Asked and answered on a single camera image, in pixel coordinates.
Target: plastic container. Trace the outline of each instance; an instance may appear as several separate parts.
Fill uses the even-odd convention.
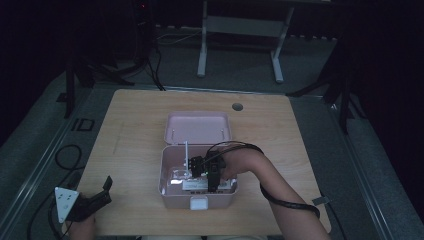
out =
[[[229,179],[216,192],[208,192],[207,177],[191,178],[186,168],[188,158],[205,157],[214,144],[231,140],[225,112],[179,111],[168,115],[165,129],[159,192],[165,207],[191,210],[226,208],[238,190],[237,179]]]

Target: wooden table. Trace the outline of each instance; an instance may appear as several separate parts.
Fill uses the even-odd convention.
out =
[[[241,103],[242,111],[232,109]],[[158,190],[169,112],[224,111],[233,140],[259,146],[309,203],[320,196],[290,101],[285,96],[211,92],[118,90],[109,106],[78,190],[91,196],[113,178],[112,203],[96,213],[99,235],[281,234],[259,182],[238,176],[226,209],[167,209]],[[321,221],[331,230],[324,206]]]

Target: white label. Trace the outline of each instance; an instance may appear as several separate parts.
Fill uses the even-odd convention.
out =
[[[183,190],[204,190],[208,189],[207,179],[188,179],[183,180]],[[230,180],[221,183],[218,186],[219,190],[231,189]]]

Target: black cable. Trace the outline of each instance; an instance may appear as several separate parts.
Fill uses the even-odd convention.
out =
[[[62,239],[64,236],[66,236],[66,234],[68,234],[69,229],[71,229],[71,227],[72,227],[72,224],[74,224],[74,221],[72,221],[71,224],[69,224],[69,226],[66,228],[65,233],[63,233],[63,235],[62,235],[62,237],[60,239]]]
[[[212,157],[210,157],[210,158],[206,159],[205,161],[203,161],[203,164],[205,164],[205,163],[206,163],[206,162],[208,162],[208,161],[211,161],[212,159],[215,159],[215,158],[217,158],[217,157],[221,156],[221,155],[222,155],[222,154],[224,154],[224,153],[227,153],[227,152],[230,152],[230,151],[233,151],[233,150],[237,150],[237,149],[242,149],[242,148],[254,149],[254,150],[256,150],[256,151],[261,152],[262,154],[264,153],[264,152],[263,152],[263,151],[262,151],[262,150],[261,150],[258,146],[256,146],[256,145],[253,145],[253,144],[250,144],[250,143],[239,142],[239,141],[226,141],[226,142],[220,142],[220,143],[214,144],[213,146],[211,146],[211,147],[208,149],[207,153],[209,153],[209,151],[211,151],[214,147],[216,147],[216,146],[218,146],[218,145],[221,145],[221,144],[227,144],[227,143],[237,143],[237,144],[239,144],[239,145],[236,145],[236,146],[234,146],[234,147],[231,147],[231,148],[225,149],[225,150],[223,150],[223,151],[220,151],[219,153],[215,154],[214,156],[212,156]],[[273,196],[271,196],[271,194],[269,194],[269,193],[268,193],[268,192],[267,192],[267,191],[263,188],[262,184],[259,184],[259,186],[260,186],[260,189],[261,189],[262,194],[264,195],[264,197],[265,197],[268,201],[270,201],[270,202],[272,202],[272,203],[274,203],[274,204],[276,204],[276,205],[280,205],[280,206],[286,207],[286,208],[298,209],[298,210],[308,210],[308,211],[311,211],[311,212],[315,213],[315,215],[316,215],[318,218],[320,217],[320,212],[319,212],[319,210],[318,210],[318,208],[317,208],[317,207],[315,207],[315,206],[313,206],[313,205],[309,205],[309,204],[303,204],[303,203],[292,203],[292,202],[287,202],[287,201],[283,201],[283,200],[275,199]]]
[[[317,207],[313,206],[313,205],[309,205],[309,204],[303,204],[303,203],[292,203],[292,202],[287,202],[287,201],[283,201],[283,200],[279,200],[274,198],[273,196],[271,196],[271,194],[269,194],[265,188],[262,186],[262,184],[259,184],[259,187],[261,188],[261,192],[264,195],[264,197],[279,206],[283,206],[286,208],[291,208],[291,209],[297,209],[297,210],[308,210],[311,211],[313,213],[315,213],[315,215],[317,216],[317,218],[320,217],[320,212],[318,210]]]
[[[323,196],[323,197],[325,197],[325,195],[324,195],[324,193],[322,193],[322,191],[320,190],[319,191],[320,193],[321,193],[321,196]],[[331,205],[331,203],[330,202],[328,202],[328,203],[326,203],[325,204],[326,206],[328,206],[328,208],[330,209],[330,211],[333,213],[333,216],[334,216],[334,218],[336,219],[336,222],[337,222],[337,224],[338,224],[338,226],[339,226],[339,229],[340,229],[340,232],[341,232],[341,234],[342,234],[342,236],[343,236],[343,239],[347,239],[347,237],[346,237],[346,233],[345,233],[345,231],[344,231],[344,229],[343,229],[343,227],[342,227],[342,223],[340,222],[340,219],[339,219],[339,217],[337,216],[337,214],[336,214],[336,211],[334,211],[334,208],[333,208],[333,206]]]
[[[215,154],[215,155],[213,155],[212,157],[209,157],[208,159],[205,159],[205,161],[203,161],[203,163],[202,164],[205,164],[205,163],[207,163],[207,162],[209,162],[209,161],[211,161],[211,160],[213,160],[213,159],[215,159],[215,158],[217,158],[217,157],[219,157],[219,156],[221,156],[221,155],[223,155],[224,153],[227,153],[227,152],[230,152],[230,151],[234,151],[234,150],[237,150],[237,149],[242,149],[242,148],[250,148],[250,149],[254,149],[254,150],[256,150],[256,151],[259,151],[259,152],[261,152],[261,153],[263,153],[262,152],[262,150],[259,148],[259,147],[257,147],[257,146],[255,146],[255,145],[253,145],[253,144],[250,144],[250,143],[244,143],[244,142],[237,142],[237,141],[229,141],[229,142],[222,142],[222,143],[218,143],[218,144],[215,144],[214,146],[217,146],[217,145],[219,145],[219,144],[223,144],[223,143],[239,143],[240,145],[237,145],[237,146],[234,146],[234,147],[231,147],[231,148],[228,148],[228,149],[225,149],[225,150],[223,150],[223,151],[220,151],[219,153],[217,153],[217,154]]]
[[[70,148],[70,147],[72,147],[72,148],[76,148],[77,150],[78,150],[78,157],[77,157],[77,159],[76,159],[76,161],[75,161],[75,164],[71,167],[71,168],[68,168],[68,167],[65,167],[65,166],[63,166],[62,164],[60,164],[59,163],[59,153],[61,153],[64,149],[66,149],[66,148]],[[65,180],[75,171],[75,170],[78,170],[78,169],[82,169],[82,168],[84,168],[84,167],[78,167],[78,165],[79,165],[79,163],[80,163],[80,161],[81,161],[81,158],[82,158],[82,150],[81,150],[81,148],[78,146],[78,145],[75,145],[75,144],[69,144],[69,145],[65,145],[65,146],[63,146],[63,147],[61,147],[57,152],[56,152],[56,154],[55,154],[55,162],[56,162],[56,164],[58,164],[58,166],[60,167],[60,168],[63,168],[63,169],[65,169],[65,170],[68,170],[69,172],[65,175],[65,177],[63,177],[63,179],[59,182],[59,184],[57,184],[57,186],[60,186],[60,185],[62,185],[64,182],[65,182]],[[44,204],[47,202],[47,200],[52,196],[54,194],[54,190],[52,190],[51,192],[49,192],[49,194],[43,199],[43,201],[38,205],[38,207],[37,207],[37,209],[35,210],[35,212],[33,213],[33,215],[32,215],[32,217],[31,217],[31,219],[30,219],[30,221],[29,221],[29,223],[28,223],[28,225],[27,225],[27,229],[26,229],[26,234],[27,234],[27,240],[31,240],[32,239],[32,236],[31,236],[31,228],[32,228],[32,225],[33,225],[33,223],[34,223],[34,220],[35,220],[35,218],[37,217],[37,215],[38,215],[38,213],[40,212],[40,210],[41,210],[41,208],[43,208],[43,206],[44,206]]]
[[[152,80],[153,80],[153,83],[156,85],[156,87],[160,90],[160,91],[166,91],[166,89],[163,87],[163,85],[160,83],[160,81],[159,81],[159,77],[158,77],[158,73],[157,73],[157,71],[158,71],[158,66],[159,66],[159,64],[160,64],[160,61],[161,61],[161,57],[160,57],[160,55],[159,55],[159,63],[158,63],[158,65],[156,66],[156,71],[155,70],[153,70],[153,67],[152,67],[152,63],[151,63],[151,61],[150,61],[150,59],[147,59],[147,65],[149,66],[149,69],[150,69],[150,72],[151,72],[151,75],[150,75],[150,77],[152,78]]]
[[[47,211],[47,220],[49,222],[49,226],[50,226],[50,229],[53,232],[54,237],[56,239],[62,239],[62,237],[59,234],[59,231],[56,230],[56,227],[54,226],[54,223],[53,223],[52,212],[53,212],[53,208],[55,206],[56,206],[56,201],[55,201],[55,199],[53,199],[52,202],[50,203],[49,210]]]
[[[162,90],[166,91],[165,88],[163,87],[162,83],[159,80],[159,66],[160,66],[160,63],[162,62],[162,53],[159,51],[158,47],[156,47],[156,54],[159,55],[159,60],[158,60],[158,64],[156,65],[156,71],[155,71],[156,81],[158,81],[158,83],[162,87]]]

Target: container lid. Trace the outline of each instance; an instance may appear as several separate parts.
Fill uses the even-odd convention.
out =
[[[165,142],[172,145],[213,145],[231,140],[230,123],[225,112],[176,111],[168,115]]]

